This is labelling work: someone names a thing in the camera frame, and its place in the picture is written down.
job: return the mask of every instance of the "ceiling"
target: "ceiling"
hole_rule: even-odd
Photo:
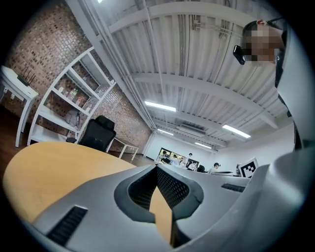
[[[274,87],[271,63],[241,66],[232,50],[250,21],[276,13],[251,0],[171,1],[82,0],[95,35],[136,108],[152,130],[174,134],[218,150],[245,138],[222,128],[228,124],[247,134],[269,126],[287,112]],[[150,101],[177,112],[147,107]],[[195,137],[178,130],[185,124],[206,132]]]

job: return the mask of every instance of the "ceiling light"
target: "ceiling light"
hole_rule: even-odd
[[[212,149],[212,147],[207,146],[207,145],[203,145],[203,144],[199,144],[199,143],[195,143],[195,144],[200,145],[200,146],[202,146],[202,147],[206,147],[206,148]]]
[[[169,107],[169,106],[165,106],[165,105],[161,105],[161,104],[157,104],[157,103],[153,103],[153,102],[149,102],[149,101],[145,101],[145,104],[148,106],[167,109],[167,110],[176,112],[176,108],[173,108],[173,107]]]
[[[161,130],[161,129],[159,129],[159,128],[158,128],[157,130],[160,131],[161,133],[166,133],[166,134],[169,134],[169,135],[172,135],[172,136],[174,135],[174,134],[172,134],[172,133],[166,132],[166,131]]]
[[[243,137],[245,137],[245,138],[251,137],[250,135],[247,135],[247,134],[245,134],[244,132],[241,132],[241,131],[238,130],[238,129],[232,128],[232,127],[229,126],[229,125],[224,125],[223,128],[228,129],[228,130],[230,130],[230,131],[232,131],[232,132],[234,132],[234,133],[236,133],[236,134],[239,134],[239,135],[241,135],[241,136],[243,136]]]

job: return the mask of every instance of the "wooden table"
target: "wooden table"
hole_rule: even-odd
[[[41,142],[18,152],[3,177],[4,191],[17,215],[32,223],[48,206],[94,178],[135,166],[82,145]],[[169,241],[171,210],[156,188],[150,206],[157,229]]]
[[[6,66],[1,66],[1,83],[18,99],[21,101],[26,100],[16,133],[15,147],[19,147],[20,135],[24,132],[26,121],[38,93],[30,86],[27,87],[19,81],[18,75],[11,68]]]

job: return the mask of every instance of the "white shelving unit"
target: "white shelving unit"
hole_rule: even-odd
[[[105,73],[101,70],[93,56],[91,55],[90,51],[92,51],[94,47],[89,48],[87,51],[82,53],[80,56],[78,56],[74,61],[72,61],[59,75],[58,77],[53,81],[47,92],[45,93],[43,99],[41,100],[37,111],[34,115],[33,122],[31,124],[30,134],[28,138],[28,145],[30,145],[31,141],[36,142],[44,142],[44,141],[57,141],[57,142],[65,142],[66,136],[55,133],[51,130],[48,130],[38,124],[36,124],[38,116],[41,116],[57,125],[60,125],[63,128],[68,129],[69,131],[72,131],[76,135],[76,139],[80,139],[81,134],[88,124],[89,120],[91,119],[91,116],[93,115],[94,111],[97,109],[99,104],[103,101],[103,99],[106,97],[106,95],[111,91],[111,89],[115,86],[116,82],[113,80],[109,80],[108,77],[105,75]],[[85,70],[88,72],[89,75],[95,80],[95,82],[98,84],[98,87],[96,90],[93,90],[80,76],[79,74],[72,68],[73,65],[75,65],[77,62],[80,62],[80,64],[85,68]],[[59,92],[56,89],[56,85],[60,81],[60,79],[64,76],[68,76],[72,82],[76,85],[77,88],[82,90],[88,97],[89,102],[91,98],[96,98],[97,103],[94,106],[94,108],[87,112],[80,106],[76,105],[73,101],[71,101],[68,97],[64,96],[61,92]],[[106,92],[103,94],[102,97],[100,97],[98,94],[96,94],[96,91],[98,88],[102,87],[102,85],[109,85],[109,88],[106,90]],[[53,92],[57,96],[59,96],[61,99],[65,100],[67,103],[69,103],[73,108],[78,110],[80,113],[87,116],[86,120],[83,122],[83,125],[81,129],[77,129],[71,125],[69,125],[62,116],[58,115],[48,107],[46,107],[45,101],[48,97],[48,95]]]

